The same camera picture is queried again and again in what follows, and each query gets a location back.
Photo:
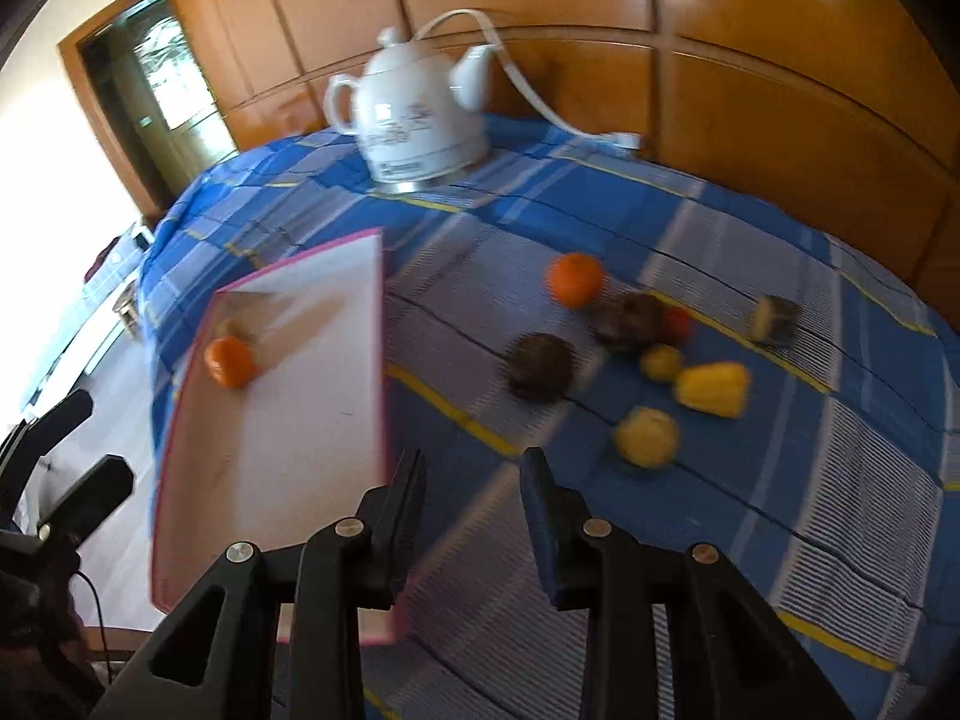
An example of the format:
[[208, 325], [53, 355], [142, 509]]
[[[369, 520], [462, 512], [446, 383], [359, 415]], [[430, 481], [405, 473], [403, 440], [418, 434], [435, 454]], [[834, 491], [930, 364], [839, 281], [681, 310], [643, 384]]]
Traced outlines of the small wooden stool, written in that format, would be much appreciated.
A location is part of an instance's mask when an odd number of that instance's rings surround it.
[[112, 306], [117, 317], [121, 319], [125, 333], [130, 338], [138, 340], [142, 336], [140, 332], [140, 312], [137, 305], [137, 282], [131, 281], [126, 284], [117, 296]]

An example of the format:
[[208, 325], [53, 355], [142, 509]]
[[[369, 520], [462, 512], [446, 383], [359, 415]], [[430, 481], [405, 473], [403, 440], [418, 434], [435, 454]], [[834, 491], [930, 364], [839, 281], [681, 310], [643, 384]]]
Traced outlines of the wooden door with glass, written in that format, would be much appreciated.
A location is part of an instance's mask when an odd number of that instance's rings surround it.
[[156, 224], [201, 172], [236, 154], [172, 0], [116, 0], [59, 43], [94, 138]]

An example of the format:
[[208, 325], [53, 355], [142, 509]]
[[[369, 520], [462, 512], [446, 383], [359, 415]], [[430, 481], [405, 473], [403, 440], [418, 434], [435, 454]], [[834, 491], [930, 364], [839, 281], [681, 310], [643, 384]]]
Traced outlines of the white tray with pink rim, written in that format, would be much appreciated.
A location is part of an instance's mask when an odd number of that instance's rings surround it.
[[[251, 345], [259, 372], [220, 387], [203, 350]], [[268, 265], [213, 294], [160, 461], [151, 601], [171, 611], [229, 544], [302, 543], [391, 479], [379, 229]]]

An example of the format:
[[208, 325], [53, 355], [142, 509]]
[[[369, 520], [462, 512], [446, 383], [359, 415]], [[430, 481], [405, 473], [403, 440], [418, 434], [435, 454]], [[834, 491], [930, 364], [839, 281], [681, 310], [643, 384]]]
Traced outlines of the pale yellow fruit piece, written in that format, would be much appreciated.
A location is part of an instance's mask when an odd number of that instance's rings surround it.
[[638, 406], [613, 431], [613, 444], [631, 465], [652, 470], [669, 465], [680, 444], [680, 429], [664, 411]]

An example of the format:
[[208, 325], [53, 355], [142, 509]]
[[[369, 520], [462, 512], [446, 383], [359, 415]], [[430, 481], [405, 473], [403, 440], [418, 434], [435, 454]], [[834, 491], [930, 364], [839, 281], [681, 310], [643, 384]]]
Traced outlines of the dark brown round fruit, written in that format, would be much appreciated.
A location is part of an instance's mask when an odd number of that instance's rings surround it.
[[566, 395], [576, 374], [571, 344], [551, 333], [516, 338], [506, 356], [509, 391], [521, 400], [553, 403]]

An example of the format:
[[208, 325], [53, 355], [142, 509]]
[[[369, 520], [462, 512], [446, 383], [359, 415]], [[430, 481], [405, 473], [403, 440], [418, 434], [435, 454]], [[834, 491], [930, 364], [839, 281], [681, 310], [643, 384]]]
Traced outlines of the small orange mandarin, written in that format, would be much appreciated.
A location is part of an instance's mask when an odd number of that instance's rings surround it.
[[566, 309], [586, 309], [604, 289], [605, 270], [596, 257], [571, 252], [551, 261], [545, 271], [550, 296]]

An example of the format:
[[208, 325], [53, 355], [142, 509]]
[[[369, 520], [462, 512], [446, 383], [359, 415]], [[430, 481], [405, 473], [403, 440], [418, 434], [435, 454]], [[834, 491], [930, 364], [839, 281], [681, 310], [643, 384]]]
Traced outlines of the white sofa with cushions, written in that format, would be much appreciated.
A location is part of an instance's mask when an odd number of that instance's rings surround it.
[[70, 392], [80, 377], [119, 335], [121, 319], [114, 302], [135, 280], [153, 242], [153, 232], [135, 223], [98, 260], [98, 268], [82, 284], [80, 297], [65, 314], [57, 335], [41, 359], [39, 372], [21, 398], [21, 413], [41, 416]]

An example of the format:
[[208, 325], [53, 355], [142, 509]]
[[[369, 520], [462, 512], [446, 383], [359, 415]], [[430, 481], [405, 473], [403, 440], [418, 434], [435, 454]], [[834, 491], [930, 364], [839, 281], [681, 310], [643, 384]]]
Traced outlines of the yellow fruit chunk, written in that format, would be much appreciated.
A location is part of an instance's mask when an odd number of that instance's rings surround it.
[[680, 405], [718, 418], [739, 419], [747, 406], [750, 371], [740, 362], [687, 367], [674, 382]]

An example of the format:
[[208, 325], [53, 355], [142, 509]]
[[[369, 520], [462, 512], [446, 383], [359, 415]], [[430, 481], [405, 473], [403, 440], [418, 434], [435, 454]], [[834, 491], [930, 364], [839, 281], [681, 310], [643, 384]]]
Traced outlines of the small red tomato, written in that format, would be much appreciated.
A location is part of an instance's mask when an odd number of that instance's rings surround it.
[[662, 311], [662, 338], [675, 348], [682, 348], [692, 336], [693, 319], [683, 307], [668, 305]]

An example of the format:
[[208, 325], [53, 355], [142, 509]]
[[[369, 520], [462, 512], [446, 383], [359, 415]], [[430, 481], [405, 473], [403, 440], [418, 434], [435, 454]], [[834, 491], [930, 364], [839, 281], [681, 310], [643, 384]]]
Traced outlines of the large orange mandarin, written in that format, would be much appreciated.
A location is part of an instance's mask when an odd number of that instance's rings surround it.
[[259, 366], [251, 345], [236, 335], [221, 335], [205, 346], [206, 372], [220, 387], [239, 390], [257, 377]]

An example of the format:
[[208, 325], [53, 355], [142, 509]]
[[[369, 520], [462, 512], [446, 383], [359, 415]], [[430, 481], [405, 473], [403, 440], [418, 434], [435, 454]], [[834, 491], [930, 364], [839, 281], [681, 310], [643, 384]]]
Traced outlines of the cut log-shaped vegetable piece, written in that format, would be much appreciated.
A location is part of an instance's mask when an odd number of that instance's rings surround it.
[[802, 307], [797, 302], [765, 294], [757, 301], [748, 338], [760, 346], [786, 348], [794, 343]]

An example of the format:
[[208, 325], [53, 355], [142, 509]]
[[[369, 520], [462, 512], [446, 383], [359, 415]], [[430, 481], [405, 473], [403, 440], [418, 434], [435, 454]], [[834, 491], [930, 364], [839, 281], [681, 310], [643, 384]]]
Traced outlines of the blue plaid tablecloth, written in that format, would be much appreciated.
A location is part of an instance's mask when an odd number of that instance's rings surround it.
[[[540, 589], [517, 462], [540, 447], [558, 483], [640, 541], [709, 541], [770, 603], [857, 718], [958, 712], [958, 337], [907, 283], [776, 206], [491, 119], [490, 159], [434, 192], [379, 192], [350, 138], [285, 138], [200, 174], [140, 270], [164, 444], [203, 314], [218, 289], [366, 229], [382, 234], [387, 431], [430, 464], [404, 593], [410, 629], [363, 656], [373, 718], [571, 718], [586, 620]], [[592, 255], [586, 309], [545, 271]], [[685, 369], [740, 362], [739, 419], [693, 411], [674, 382], [614, 355], [590, 314], [622, 293], [692, 316]], [[761, 296], [802, 307], [796, 338], [748, 338]], [[516, 338], [571, 344], [553, 403], [515, 397]], [[620, 457], [638, 406], [680, 429], [669, 465]]]

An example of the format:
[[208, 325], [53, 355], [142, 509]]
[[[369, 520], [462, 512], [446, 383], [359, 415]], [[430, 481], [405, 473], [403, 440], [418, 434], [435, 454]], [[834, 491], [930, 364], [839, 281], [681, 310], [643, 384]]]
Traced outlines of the dark brown dried fruit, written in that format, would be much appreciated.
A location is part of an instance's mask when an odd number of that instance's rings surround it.
[[664, 305], [651, 294], [622, 293], [592, 310], [590, 328], [610, 353], [639, 356], [664, 341]]

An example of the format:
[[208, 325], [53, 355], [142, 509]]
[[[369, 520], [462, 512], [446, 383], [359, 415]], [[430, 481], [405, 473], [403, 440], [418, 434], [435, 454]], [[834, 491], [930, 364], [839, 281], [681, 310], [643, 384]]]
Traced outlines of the white ceramic electric kettle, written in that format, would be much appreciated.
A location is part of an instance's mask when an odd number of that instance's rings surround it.
[[377, 43], [361, 75], [332, 76], [322, 103], [335, 132], [355, 138], [377, 187], [409, 193], [483, 161], [494, 47], [452, 60], [397, 28], [383, 29]]

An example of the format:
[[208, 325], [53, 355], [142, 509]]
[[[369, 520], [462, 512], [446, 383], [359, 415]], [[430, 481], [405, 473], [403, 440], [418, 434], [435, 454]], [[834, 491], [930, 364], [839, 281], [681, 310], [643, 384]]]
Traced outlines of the small yellow round fruit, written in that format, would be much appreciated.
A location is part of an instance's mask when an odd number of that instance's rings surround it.
[[640, 357], [643, 376], [656, 383], [672, 383], [685, 369], [685, 355], [670, 344], [653, 344]]

